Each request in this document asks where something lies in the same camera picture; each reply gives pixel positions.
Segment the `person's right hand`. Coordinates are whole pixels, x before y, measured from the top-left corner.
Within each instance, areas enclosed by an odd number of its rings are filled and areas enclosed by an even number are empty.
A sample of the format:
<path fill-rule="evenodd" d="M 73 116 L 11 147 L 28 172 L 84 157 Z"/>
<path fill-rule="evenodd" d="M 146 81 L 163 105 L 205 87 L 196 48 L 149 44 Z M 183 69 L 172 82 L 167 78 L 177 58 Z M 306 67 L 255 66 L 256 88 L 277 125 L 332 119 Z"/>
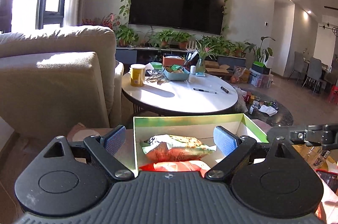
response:
<path fill-rule="evenodd" d="M 322 199 L 315 215 L 325 223 L 338 224 L 337 196 L 333 199 Z"/>

